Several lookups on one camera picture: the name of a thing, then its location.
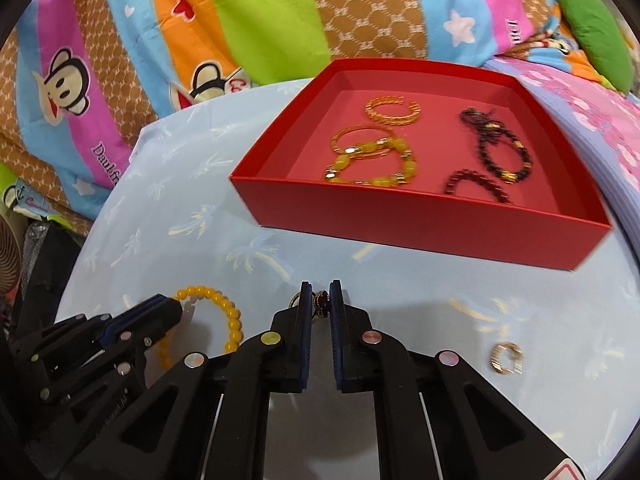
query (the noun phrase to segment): silver screw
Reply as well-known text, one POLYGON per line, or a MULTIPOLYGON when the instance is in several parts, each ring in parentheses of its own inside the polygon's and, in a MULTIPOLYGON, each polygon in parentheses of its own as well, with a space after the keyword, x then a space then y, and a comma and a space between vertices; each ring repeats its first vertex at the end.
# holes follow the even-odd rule
POLYGON ((120 363, 116 370, 122 376, 127 375, 131 371, 131 365, 129 363, 120 363))
POLYGON ((377 345, 380 341, 382 341, 382 334, 377 332, 376 330, 368 330, 364 334, 362 334, 362 340, 365 343, 369 343, 370 345, 377 345))
POLYGON ((204 364, 204 355, 198 354, 197 352, 189 354, 184 358, 184 364, 189 368, 197 368, 199 366, 202 366, 204 364))
POLYGON ((440 359, 440 362, 445 366, 455 366, 460 362, 460 357, 458 357, 458 354, 450 350, 441 352, 438 356, 438 359, 440 359))

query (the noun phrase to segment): metal screw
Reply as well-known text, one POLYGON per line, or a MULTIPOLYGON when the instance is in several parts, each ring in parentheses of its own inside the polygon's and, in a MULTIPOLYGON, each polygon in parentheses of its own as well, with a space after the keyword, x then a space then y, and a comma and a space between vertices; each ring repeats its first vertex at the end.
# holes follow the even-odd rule
POLYGON ((116 370, 120 375, 124 376, 131 371, 131 365, 129 363, 120 363, 116 370))
POLYGON ((450 350, 441 352, 438 356, 438 359, 440 359, 440 362, 445 366, 455 366, 460 362, 460 357, 458 357, 458 354, 450 350))
POLYGON ((362 334, 362 340, 365 343, 369 343, 370 345, 377 345, 380 341, 382 341, 382 334, 377 332, 376 330, 368 330, 364 334, 362 334))
POLYGON ((277 332, 265 332, 260 336, 260 341, 265 345, 277 345, 282 337, 277 332))
POLYGON ((202 366, 204 364, 204 355, 198 354, 197 352, 189 354, 184 358, 184 364, 189 368, 197 368, 199 366, 202 366))

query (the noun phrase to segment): orange stripe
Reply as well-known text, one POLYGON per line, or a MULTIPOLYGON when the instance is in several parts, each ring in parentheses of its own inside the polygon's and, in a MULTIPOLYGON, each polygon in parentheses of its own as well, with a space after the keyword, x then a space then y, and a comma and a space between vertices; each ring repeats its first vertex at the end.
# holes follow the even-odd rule
POLYGON ((184 16, 173 16, 178 0, 154 0, 164 41, 174 62, 182 86, 191 89, 196 67, 208 60, 217 61, 223 76, 229 76, 238 65, 233 60, 220 19, 212 0, 187 0, 195 17, 187 22, 184 16))

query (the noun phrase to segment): white star print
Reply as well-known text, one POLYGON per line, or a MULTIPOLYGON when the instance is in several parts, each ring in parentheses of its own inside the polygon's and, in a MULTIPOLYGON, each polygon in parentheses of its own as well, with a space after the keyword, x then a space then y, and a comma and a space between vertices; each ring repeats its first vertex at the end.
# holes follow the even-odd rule
POLYGON ((79 178, 76 178, 76 183, 71 187, 76 188, 76 191, 80 196, 95 194, 94 186, 79 178))
POLYGON ((455 10, 452 10, 451 20, 445 22, 444 30, 451 34, 453 46, 459 46, 460 43, 475 43, 476 37, 471 31, 475 24, 475 19, 463 18, 455 10))

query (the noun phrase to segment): black beaded bracelet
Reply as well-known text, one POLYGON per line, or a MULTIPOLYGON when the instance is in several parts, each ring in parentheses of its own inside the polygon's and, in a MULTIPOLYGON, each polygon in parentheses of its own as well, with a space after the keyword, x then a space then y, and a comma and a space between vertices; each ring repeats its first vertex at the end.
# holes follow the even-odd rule
POLYGON ((511 200, 509 200, 509 195, 505 193, 505 191, 498 186, 493 180, 483 175, 482 173, 478 173, 473 170, 459 170, 456 171, 453 175, 449 177, 447 180, 447 185, 444 189, 445 195, 455 195, 456 187, 461 180, 471 180, 476 184, 484 187, 487 191, 489 191, 495 199, 502 204, 511 204, 511 200))
POLYGON ((479 151, 480 151, 480 159, 485 167, 491 171, 495 176, 505 181, 507 184, 515 184, 521 180, 527 178, 531 173, 531 168, 533 167, 533 162, 529 156, 529 152, 524 147, 524 145, 520 142, 518 137, 508 130, 504 123, 491 118, 491 112, 485 114, 477 110, 476 108, 467 108, 464 112, 460 114, 460 118, 463 123, 468 126, 474 128, 479 134, 479 151), (487 143, 493 144, 494 146, 498 144, 500 140, 500 136, 505 136, 510 140, 511 146, 520 154, 520 158, 522 158, 522 168, 520 171, 516 173, 512 173, 511 171, 506 171, 501 168, 497 164, 492 161, 489 156, 489 152, 487 150, 487 143))

